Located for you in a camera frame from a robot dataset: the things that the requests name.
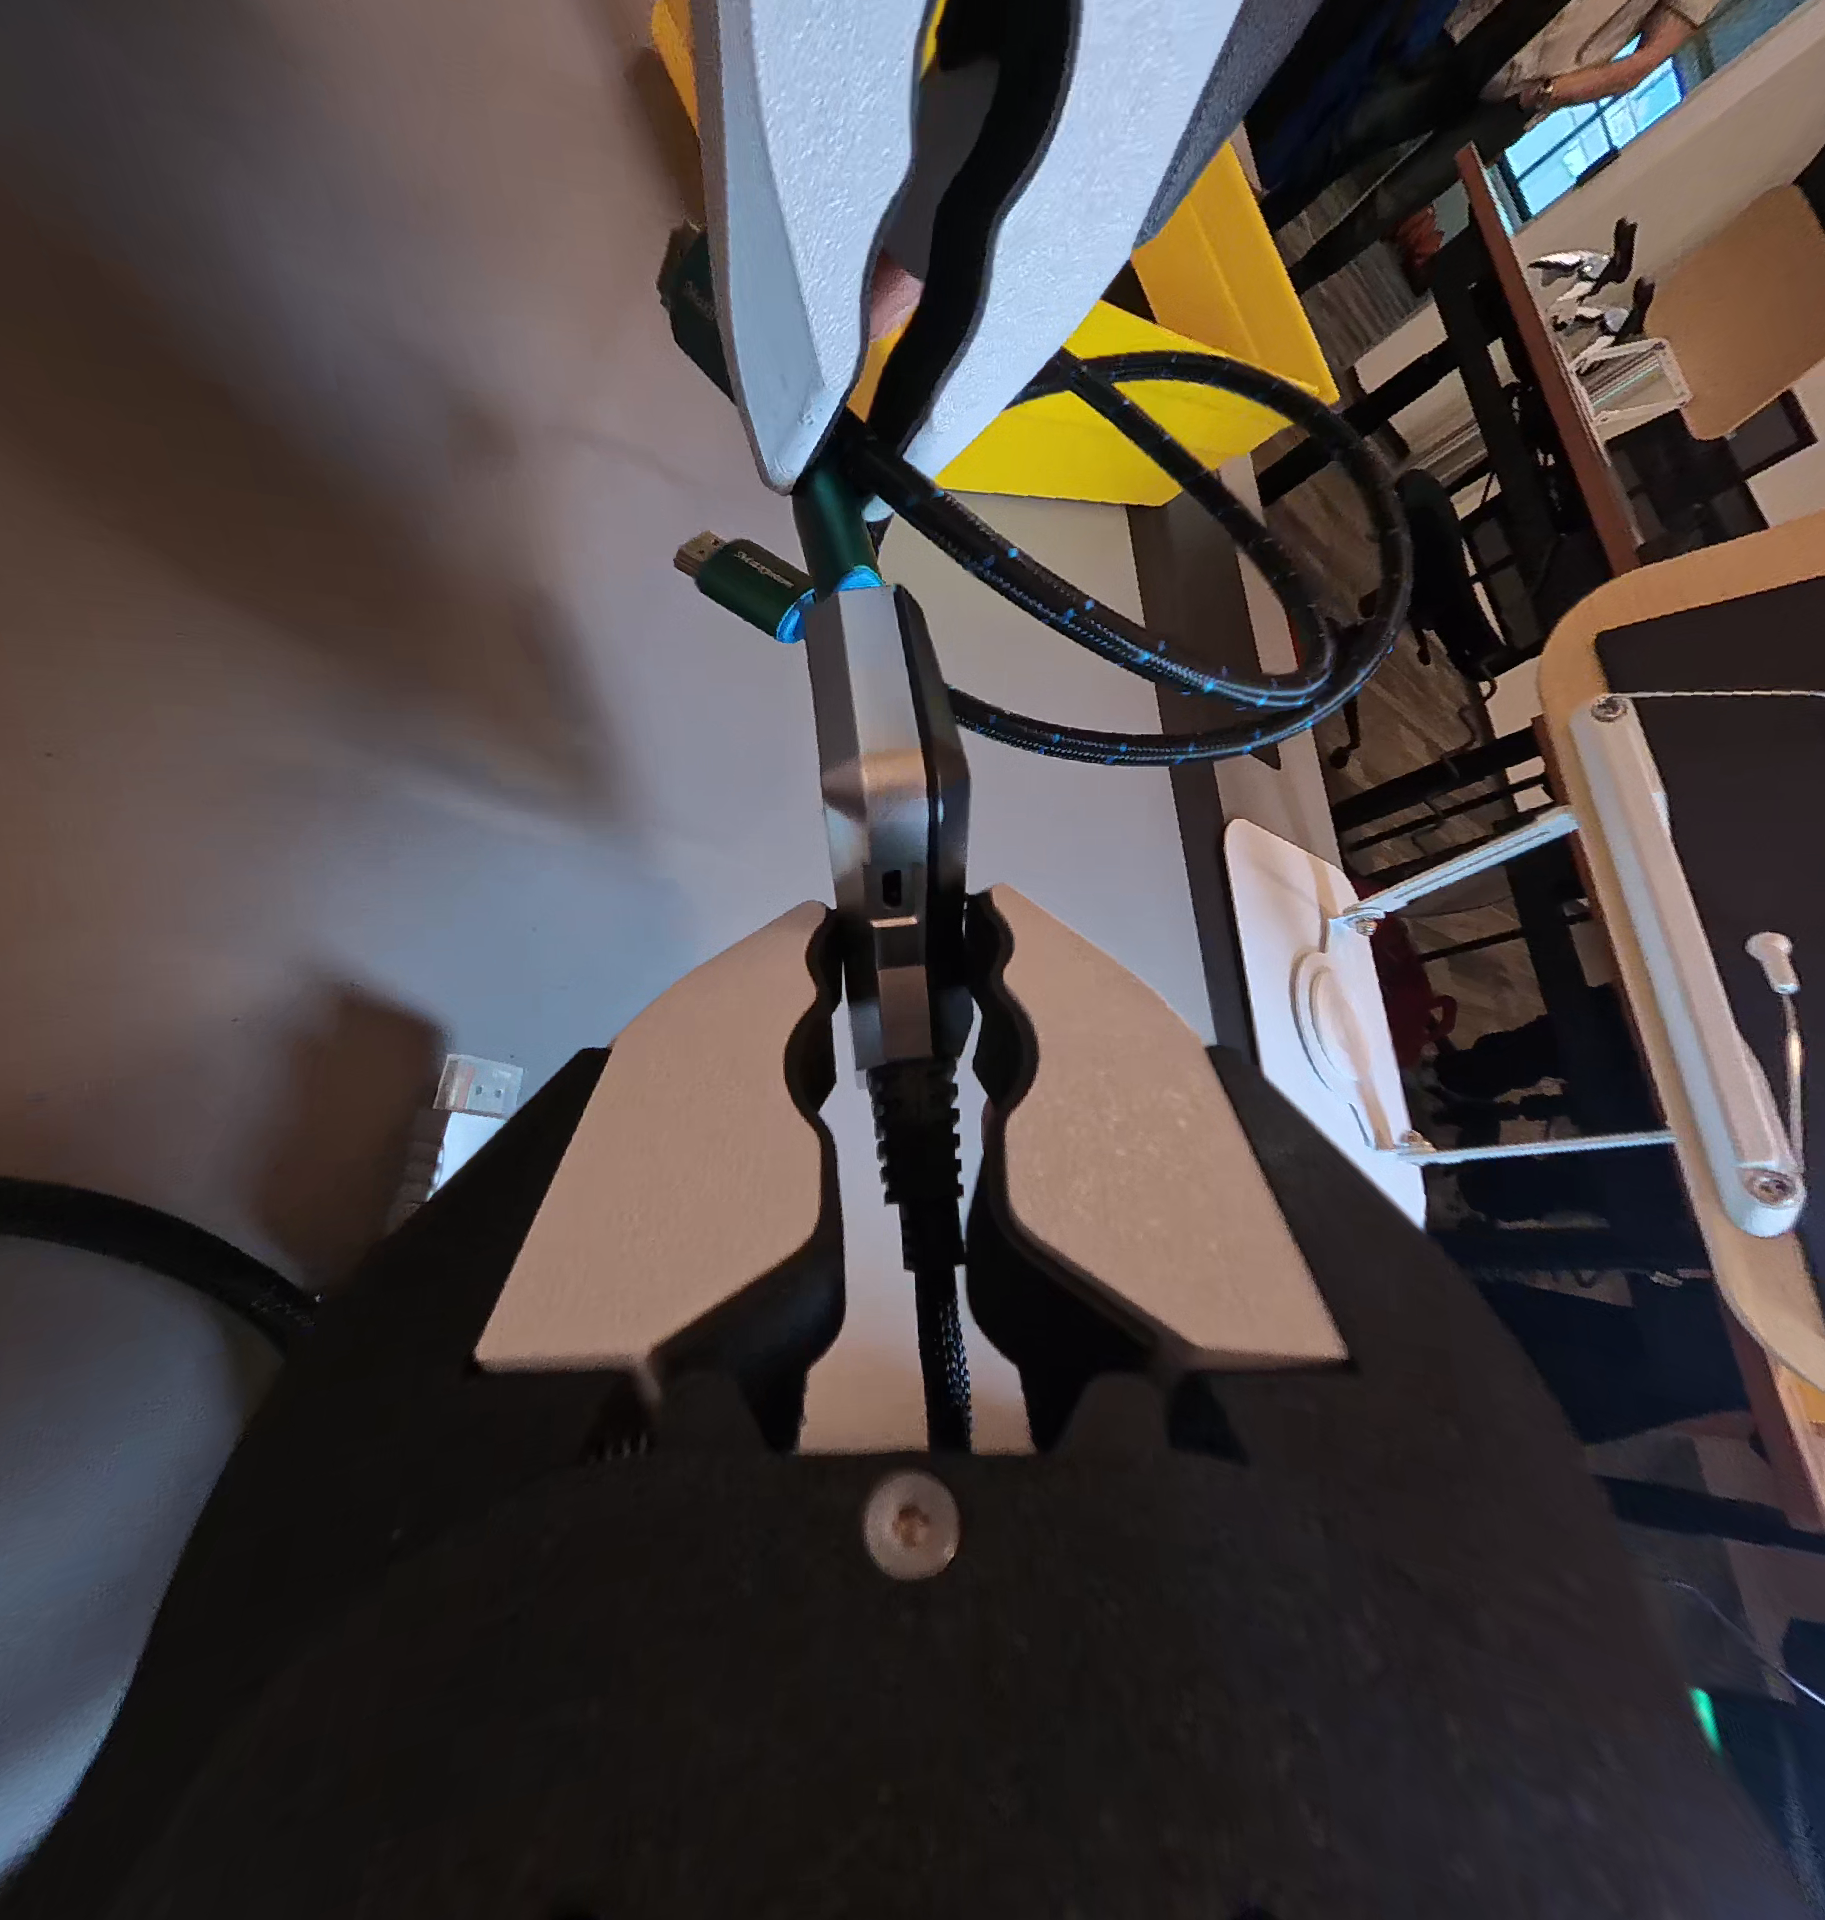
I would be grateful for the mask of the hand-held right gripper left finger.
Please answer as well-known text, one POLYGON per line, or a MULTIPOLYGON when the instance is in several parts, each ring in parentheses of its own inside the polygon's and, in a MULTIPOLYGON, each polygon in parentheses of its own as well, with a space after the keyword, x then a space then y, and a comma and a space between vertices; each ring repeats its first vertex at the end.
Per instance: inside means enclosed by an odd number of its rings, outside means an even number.
POLYGON ((786 1047, 822 1010, 808 899, 685 973, 611 1044, 473 1345, 489 1374, 665 1391, 676 1341, 805 1252, 824 1212, 819 1096, 786 1047))

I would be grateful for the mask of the black braided cable silver plug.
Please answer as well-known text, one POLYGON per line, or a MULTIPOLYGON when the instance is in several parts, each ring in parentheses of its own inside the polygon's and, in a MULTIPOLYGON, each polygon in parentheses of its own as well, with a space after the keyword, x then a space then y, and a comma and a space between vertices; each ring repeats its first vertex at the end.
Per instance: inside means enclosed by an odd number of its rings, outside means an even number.
MULTIPOLYGON (((957 1216, 956 1063, 899 1060, 866 1072, 885 1199, 899 1212, 902 1262, 916 1297, 927 1439, 973 1443, 973 1388, 956 1273, 965 1259, 957 1216)), ((284 1352, 318 1301, 277 1268, 187 1220, 91 1188, 0 1174, 0 1238, 118 1259, 226 1307, 284 1352)))

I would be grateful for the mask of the yellow plastic bin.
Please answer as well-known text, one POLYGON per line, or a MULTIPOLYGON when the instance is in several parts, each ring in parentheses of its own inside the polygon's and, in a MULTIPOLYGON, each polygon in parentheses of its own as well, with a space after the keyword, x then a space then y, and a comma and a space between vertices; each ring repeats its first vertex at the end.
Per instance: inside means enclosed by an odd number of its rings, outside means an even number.
MULTIPOLYGON (((1234 146, 1222 146, 1166 228, 1131 257, 1147 316, 1099 299, 1069 337, 1081 361, 1207 353, 1338 399, 1309 316, 1289 287, 1234 146)), ((1205 467, 1236 460, 1282 429, 1265 407, 1174 379, 1131 382, 1133 396, 1205 467)), ((1161 508, 1178 496, 1147 455, 1076 396, 1018 400, 938 476, 949 492, 1161 508)))

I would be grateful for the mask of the black HDMI switch box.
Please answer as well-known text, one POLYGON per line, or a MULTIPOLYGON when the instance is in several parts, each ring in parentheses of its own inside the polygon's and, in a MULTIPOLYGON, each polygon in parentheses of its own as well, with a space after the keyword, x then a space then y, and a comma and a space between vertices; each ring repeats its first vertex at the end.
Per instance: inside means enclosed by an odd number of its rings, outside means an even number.
POLYGON ((854 1064, 953 1063, 973 1024, 973 779, 926 617, 852 568, 805 611, 802 653, 854 1064))

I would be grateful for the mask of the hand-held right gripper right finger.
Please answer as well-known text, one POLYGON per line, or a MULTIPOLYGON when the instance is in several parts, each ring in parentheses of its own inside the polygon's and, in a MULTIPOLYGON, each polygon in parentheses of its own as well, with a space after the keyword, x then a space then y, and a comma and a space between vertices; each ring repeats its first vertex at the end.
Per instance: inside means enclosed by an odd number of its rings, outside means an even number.
POLYGON ((1347 1345, 1207 1046, 1015 889, 971 899, 967 1301, 1026 1391, 1325 1369, 1347 1345))

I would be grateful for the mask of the white tipped pin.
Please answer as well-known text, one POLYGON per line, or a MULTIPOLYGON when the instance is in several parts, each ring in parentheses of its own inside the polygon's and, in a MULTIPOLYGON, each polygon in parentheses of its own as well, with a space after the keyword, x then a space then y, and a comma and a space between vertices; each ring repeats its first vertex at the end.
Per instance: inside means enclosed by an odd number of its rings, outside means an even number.
POLYGON ((1589 716, 1601 724, 1627 717, 1640 703, 1825 703, 1825 689, 1812 687, 1704 687, 1704 689, 1609 689, 1589 703, 1589 716))
POLYGON ((1794 967, 1793 943, 1779 931, 1758 931, 1745 943, 1745 954, 1765 978, 1781 1013, 1785 1063, 1785 1136, 1789 1165, 1798 1182, 1808 1181, 1808 1041, 1801 1017, 1801 978, 1794 967))

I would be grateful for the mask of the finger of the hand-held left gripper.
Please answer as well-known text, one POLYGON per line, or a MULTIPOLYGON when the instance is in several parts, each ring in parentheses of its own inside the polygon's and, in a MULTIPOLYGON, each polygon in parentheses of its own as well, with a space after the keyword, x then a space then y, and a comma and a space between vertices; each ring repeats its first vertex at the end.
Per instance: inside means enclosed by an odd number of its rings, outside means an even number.
POLYGON ((946 5, 940 66, 992 68, 967 136, 920 131, 936 184, 920 299, 872 432, 936 478, 1176 209, 1275 71, 1273 5, 946 5))
POLYGON ((790 492, 872 347, 875 260, 915 169, 936 5, 689 12, 720 340, 757 474, 790 492))

